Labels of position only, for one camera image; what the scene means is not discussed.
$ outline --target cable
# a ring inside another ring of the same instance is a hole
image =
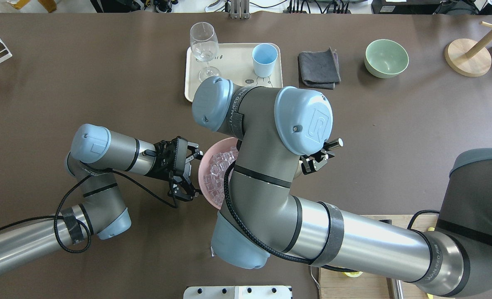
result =
[[[150,189],[148,189],[147,187],[143,186],[138,181],[130,178],[126,174],[123,174],[122,172],[117,172],[115,170],[110,170],[109,172],[111,172],[112,174],[118,174],[119,176],[122,176],[123,178],[125,178],[125,179],[129,180],[130,182],[136,184],[140,189],[143,189],[144,191],[148,192],[150,195],[152,195],[152,197],[154,197],[155,199],[158,199],[160,202],[166,204],[167,206],[169,206],[171,208],[178,208],[178,204],[177,204],[176,199],[174,197],[172,197],[172,200],[174,201],[174,204],[172,205],[170,202],[165,201],[161,197],[157,196],[154,192],[150,191]]]
[[[226,206],[227,209],[229,210],[229,213],[235,220],[235,222],[239,225],[240,229],[243,231],[244,234],[246,234],[246,237],[250,241],[252,241],[254,244],[265,250],[266,252],[280,258],[284,259],[287,261],[291,262],[297,262],[297,263],[303,263],[303,264],[308,264],[311,265],[314,260],[309,260],[309,259],[304,259],[301,257],[292,257],[291,255],[286,255],[283,253],[280,253],[279,251],[276,251],[272,249],[270,246],[267,246],[267,244],[263,243],[261,240],[259,240],[249,229],[246,227],[246,225],[242,222],[242,220],[239,218],[237,212],[235,212],[235,208],[233,208],[233,204],[231,203],[231,196],[229,195],[229,174],[231,173],[231,170],[235,167],[235,161],[231,163],[231,165],[227,168],[225,174],[224,174],[224,197],[226,200]],[[338,272],[356,272],[355,270],[347,269],[347,268],[339,268],[339,267],[332,267],[329,265],[324,265],[322,266],[324,269],[327,270],[333,270],[333,271],[338,271]]]
[[[413,217],[411,218],[411,221],[409,221],[409,225],[407,226],[407,229],[411,229],[412,225],[414,224],[414,221],[416,221],[416,218],[420,216],[421,214],[440,214],[440,211],[437,210],[421,210],[416,212]]]
[[[301,2],[300,12],[302,12],[302,11],[303,11],[303,4],[305,4],[305,3],[307,3],[307,10],[309,11],[309,13],[311,13],[311,7],[309,6],[309,1],[307,1],[307,0],[303,0],[303,1]]]
[[[274,5],[271,5],[271,6],[260,6],[259,4],[255,4],[253,2],[250,2],[250,4],[251,5],[255,5],[255,6],[259,7],[259,8],[272,8],[272,7],[278,6],[280,4],[283,4],[284,2],[287,2],[287,0],[284,0],[282,2],[279,2],[278,4],[274,4]]]
[[[331,4],[334,4],[333,13],[335,13],[335,9],[337,9],[337,6],[338,6],[338,4],[335,3],[335,0],[332,0],[331,2],[329,2],[329,4],[325,7],[324,13],[329,13],[329,8],[331,8]]]
[[[61,199],[61,202],[59,203],[58,209],[56,210],[56,214],[54,214],[54,215],[58,216],[60,214],[60,212],[62,211],[62,206],[65,203],[65,201],[67,200],[67,197],[69,197],[69,195],[73,191],[75,191],[81,184],[83,184],[83,182],[87,181],[90,177],[92,177],[92,176],[88,175],[85,178],[82,178],[76,185],[74,185],[71,188],[71,190],[69,190],[69,191],[67,191],[67,193],[65,193],[65,196]],[[82,252],[86,251],[89,248],[89,246],[91,246],[91,232],[89,231],[88,227],[78,219],[76,219],[76,221],[78,222],[78,225],[83,227],[85,229],[85,233],[87,233],[87,244],[85,244],[85,247],[80,249],[80,250],[72,250],[72,249],[69,249],[67,246],[65,246],[65,244],[63,244],[63,242],[62,242],[62,239],[59,237],[58,219],[59,219],[58,217],[54,217],[54,236],[56,237],[56,241],[58,241],[58,244],[61,247],[61,249],[65,250],[68,253],[82,253]]]
[[[222,7],[220,7],[220,8],[215,9],[214,11],[215,12],[217,12],[217,11],[223,11],[224,9],[226,9],[226,4],[222,5]]]
[[[28,221],[41,220],[41,219],[54,219],[55,217],[56,216],[37,216],[37,217],[32,217],[32,218],[26,218],[26,219],[23,219],[20,221],[16,221],[14,223],[10,223],[10,224],[5,225],[3,227],[0,227],[0,231],[7,229],[7,228],[10,228],[10,227],[15,226],[15,225],[20,225],[21,223],[27,223]]]
[[[320,7],[320,4],[318,3],[318,1],[314,0],[314,3],[316,3],[316,5],[318,5],[318,9],[320,10],[320,13],[324,13],[322,11],[322,8]]]
[[[316,280],[316,278],[315,278],[315,277],[313,276],[313,274],[312,274],[312,266],[309,266],[309,270],[310,270],[310,272],[311,272],[311,277],[312,277],[312,279],[314,280],[314,283],[316,284],[316,288],[317,288],[317,289],[320,289],[320,284],[318,284],[318,280]]]

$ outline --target green bowl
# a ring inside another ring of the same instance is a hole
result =
[[[401,74],[409,65],[407,51],[393,40],[378,39],[366,48],[364,65],[377,78],[392,78]]]

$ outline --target round wooden base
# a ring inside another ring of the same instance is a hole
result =
[[[445,47],[445,60],[457,73],[464,76],[482,76],[490,70],[492,57],[486,48],[475,56],[468,58],[465,53],[477,43],[476,40],[461,38],[454,40]]]

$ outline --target light blue cup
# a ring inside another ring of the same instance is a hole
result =
[[[364,65],[370,74],[378,78],[392,78],[401,74],[409,65],[407,51],[393,40],[378,39],[366,48]]]
[[[278,59],[278,49],[271,44],[260,44],[253,48],[251,53],[253,58],[253,70],[257,76],[265,78],[272,74],[276,60]]]

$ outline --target folded napkin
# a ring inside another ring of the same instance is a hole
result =
[[[313,88],[334,89],[340,82],[339,59],[331,47],[324,52],[303,51],[298,55],[301,80]]]

